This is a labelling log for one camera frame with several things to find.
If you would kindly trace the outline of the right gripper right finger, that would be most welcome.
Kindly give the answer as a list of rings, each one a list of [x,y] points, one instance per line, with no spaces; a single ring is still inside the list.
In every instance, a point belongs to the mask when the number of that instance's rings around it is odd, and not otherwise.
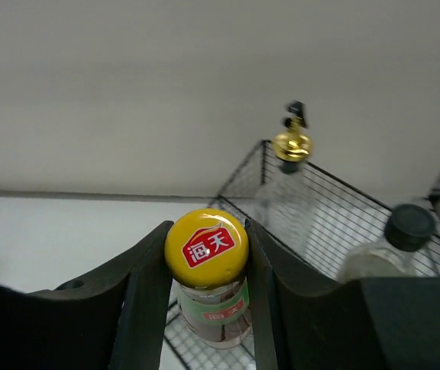
[[[248,220],[259,369],[440,369],[440,277],[339,284]]]

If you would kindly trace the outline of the yellow cap sauce bottle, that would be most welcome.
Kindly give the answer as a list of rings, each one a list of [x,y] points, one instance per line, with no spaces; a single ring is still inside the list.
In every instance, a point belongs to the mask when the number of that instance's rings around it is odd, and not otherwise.
[[[193,210],[170,228],[164,254],[186,326],[210,347],[239,345],[252,323],[240,221],[224,210]]]

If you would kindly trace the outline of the glass oil bottle gold spout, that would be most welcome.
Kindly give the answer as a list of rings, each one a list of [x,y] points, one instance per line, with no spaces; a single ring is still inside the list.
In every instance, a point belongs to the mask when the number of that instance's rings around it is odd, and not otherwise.
[[[313,150],[304,104],[287,105],[285,131],[273,140],[277,165],[271,180],[257,192],[254,218],[298,257],[303,257],[314,219],[315,198],[304,180],[304,167]]]

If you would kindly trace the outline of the black cap sauce bottle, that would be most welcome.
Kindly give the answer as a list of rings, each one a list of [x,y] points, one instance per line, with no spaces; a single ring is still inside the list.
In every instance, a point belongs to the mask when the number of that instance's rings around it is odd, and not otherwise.
[[[432,239],[436,221],[423,207],[403,203],[394,207],[383,234],[350,250],[337,275],[344,284],[359,278],[407,278],[415,275],[413,260]]]

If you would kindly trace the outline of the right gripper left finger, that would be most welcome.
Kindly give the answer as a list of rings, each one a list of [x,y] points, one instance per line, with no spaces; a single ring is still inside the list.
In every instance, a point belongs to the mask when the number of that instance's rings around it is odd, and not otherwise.
[[[165,221],[53,290],[0,285],[0,369],[157,369],[171,273]]]

